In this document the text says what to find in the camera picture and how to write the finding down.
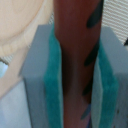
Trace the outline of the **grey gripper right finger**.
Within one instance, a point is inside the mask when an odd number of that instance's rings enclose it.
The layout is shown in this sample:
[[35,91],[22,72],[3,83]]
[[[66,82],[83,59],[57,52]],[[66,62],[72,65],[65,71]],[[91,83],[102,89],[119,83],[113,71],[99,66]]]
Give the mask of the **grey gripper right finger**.
[[103,27],[95,63],[92,128],[128,128],[128,51]]

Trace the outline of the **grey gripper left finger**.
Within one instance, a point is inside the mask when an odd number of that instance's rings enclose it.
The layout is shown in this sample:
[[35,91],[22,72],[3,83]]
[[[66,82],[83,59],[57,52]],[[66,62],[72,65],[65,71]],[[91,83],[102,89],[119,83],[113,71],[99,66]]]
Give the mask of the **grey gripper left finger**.
[[63,128],[61,67],[54,27],[40,25],[21,70],[32,128]]

